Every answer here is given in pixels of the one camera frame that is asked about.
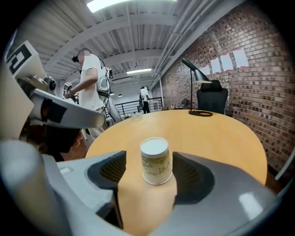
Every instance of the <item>black desk lamp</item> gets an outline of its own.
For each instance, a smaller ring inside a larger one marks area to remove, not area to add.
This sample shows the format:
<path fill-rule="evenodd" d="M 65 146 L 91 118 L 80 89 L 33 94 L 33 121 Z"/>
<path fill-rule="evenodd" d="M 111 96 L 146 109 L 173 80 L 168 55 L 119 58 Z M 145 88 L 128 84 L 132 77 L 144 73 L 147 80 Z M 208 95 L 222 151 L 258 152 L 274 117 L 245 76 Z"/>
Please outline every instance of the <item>black desk lamp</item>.
<path fill-rule="evenodd" d="M 192 71 L 195 74 L 195 79 L 197 83 L 212 83 L 207 76 L 205 76 L 197 67 L 195 67 L 191 62 L 186 60 L 185 58 L 182 59 L 182 62 L 190 68 L 190 111 L 189 114 L 193 116 L 204 116 L 209 117 L 212 116 L 211 112 L 205 111 L 193 111 L 193 75 Z"/>

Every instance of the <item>round wooden table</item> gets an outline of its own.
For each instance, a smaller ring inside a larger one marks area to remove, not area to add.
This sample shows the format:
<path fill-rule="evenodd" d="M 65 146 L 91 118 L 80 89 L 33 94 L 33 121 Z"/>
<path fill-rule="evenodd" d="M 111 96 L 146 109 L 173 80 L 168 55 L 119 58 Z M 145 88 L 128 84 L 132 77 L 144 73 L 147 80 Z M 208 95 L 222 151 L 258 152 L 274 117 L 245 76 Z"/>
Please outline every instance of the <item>round wooden table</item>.
<path fill-rule="evenodd" d="M 214 113 L 211 117 L 189 115 L 188 110 L 145 114 L 131 118 L 102 133 L 86 157 L 127 151 L 126 172 L 118 184 L 118 201 L 124 231 L 148 235 L 170 215 L 177 194 L 174 176 L 153 186 L 142 178 L 140 143 L 150 137 L 168 141 L 170 155 L 183 152 L 237 166 L 265 184 L 267 163 L 258 137 L 241 122 Z"/>

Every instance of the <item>lamp base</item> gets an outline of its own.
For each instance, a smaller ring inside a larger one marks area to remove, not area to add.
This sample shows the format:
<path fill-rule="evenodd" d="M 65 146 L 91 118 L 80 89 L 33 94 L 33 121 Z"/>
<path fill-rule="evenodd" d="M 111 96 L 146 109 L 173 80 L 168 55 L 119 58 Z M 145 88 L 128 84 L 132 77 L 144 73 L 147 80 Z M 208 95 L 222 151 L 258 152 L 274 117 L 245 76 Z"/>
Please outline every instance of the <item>lamp base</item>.
<path fill-rule="evenodd" d="M 193 115 L 193 116 L 203 116 L 203 117 L 210 117 L 212 116 L 213 114 L 211 112 L 206 112 L 206 111 L 189 111 L 189 114 L 190 115 Z"/>

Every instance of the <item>ceiling light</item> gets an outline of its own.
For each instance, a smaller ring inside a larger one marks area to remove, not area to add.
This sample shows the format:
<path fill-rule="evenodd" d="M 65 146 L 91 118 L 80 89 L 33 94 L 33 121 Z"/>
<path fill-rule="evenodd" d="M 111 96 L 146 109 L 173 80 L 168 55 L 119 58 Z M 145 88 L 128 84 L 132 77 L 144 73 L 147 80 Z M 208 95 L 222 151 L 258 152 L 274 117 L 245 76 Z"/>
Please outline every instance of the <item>ceiling light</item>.
<path fill-rule="evenodd" d="M 102 0 L 94 0 L 92 2 L 89 2 L 87 4 L 87 7 L 90 9 L 90 11 L 96 12 L 98 10 L 101 10 L 105 7 L 120 3 L 120 2 L 127 2 L 130 0 L 106 0 L 106 1 L 102 1 Z"/>
<path fill-rule="evenodd" d="M 143 70 L 129 71 L 129 72 L 127 72 L 127 74 L 130 75 L 130 74 L 142 73 L 142 72 L 148 72 L 148 71 L 152 71 L 152 69 L 143 69 Z"/>

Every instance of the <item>white lid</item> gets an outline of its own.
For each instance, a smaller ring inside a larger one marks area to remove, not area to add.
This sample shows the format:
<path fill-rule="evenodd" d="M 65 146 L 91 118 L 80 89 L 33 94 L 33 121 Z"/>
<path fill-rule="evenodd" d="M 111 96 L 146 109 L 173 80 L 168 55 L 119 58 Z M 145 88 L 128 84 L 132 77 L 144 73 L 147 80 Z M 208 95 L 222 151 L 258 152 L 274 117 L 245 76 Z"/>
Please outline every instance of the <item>white lid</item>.
<path fill-rule="evenodd" d="M 141 143 L 140 151 L 144 157 L 159 158 L 168 152 L 168 142 L 164 138 L 148 138 Z"/>

